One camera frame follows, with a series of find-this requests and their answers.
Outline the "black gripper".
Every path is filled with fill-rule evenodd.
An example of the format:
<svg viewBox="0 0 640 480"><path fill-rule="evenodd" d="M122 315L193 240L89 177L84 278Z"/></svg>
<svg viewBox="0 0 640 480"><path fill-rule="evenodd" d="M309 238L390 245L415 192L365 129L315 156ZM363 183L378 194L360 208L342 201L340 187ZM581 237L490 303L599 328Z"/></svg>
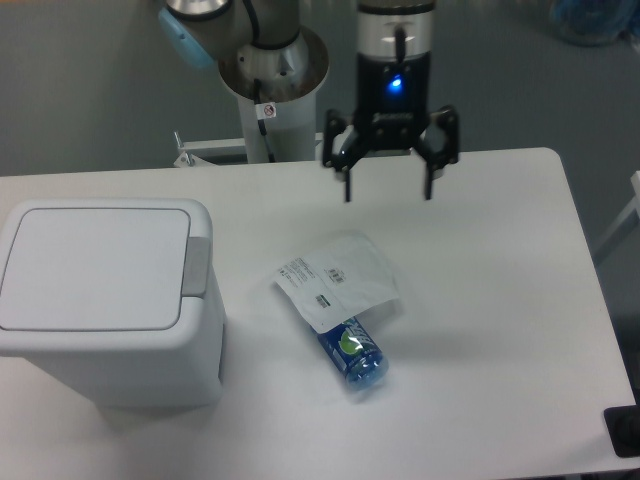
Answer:
<svg viewBox="0 0 640 480"><path fill-rule="evenodd" d="M453 105L430 114L427 111L431 54L381 60L357 55L357 102L353 131L340 149L335 139L344 133L349 120L338 110L326 112L321 163L333 169L344 184L344 201L351 201L351 169L372 151L413 149L425 163L423 196L430 200L433 184L448 165L459 162L460 117ZM429 124L440 132L440 146L434 149L423 138Z"/></svg>

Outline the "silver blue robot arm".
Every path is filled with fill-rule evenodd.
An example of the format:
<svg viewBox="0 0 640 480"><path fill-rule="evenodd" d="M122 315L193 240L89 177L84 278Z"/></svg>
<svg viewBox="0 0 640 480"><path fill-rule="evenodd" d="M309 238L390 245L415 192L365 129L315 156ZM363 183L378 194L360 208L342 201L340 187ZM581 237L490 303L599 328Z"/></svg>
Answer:
<svg viewBox="0 0 640 480"><path fill-rule="evenodd" d="M459 117L427 109L432 1L357 5L356 107L316 119L329 71L296 1L167 1L160 26L183 60L215 65L236 97L251 163L319 160L344 183L372 152L416 152L432 183L459 159Z"/></svg>

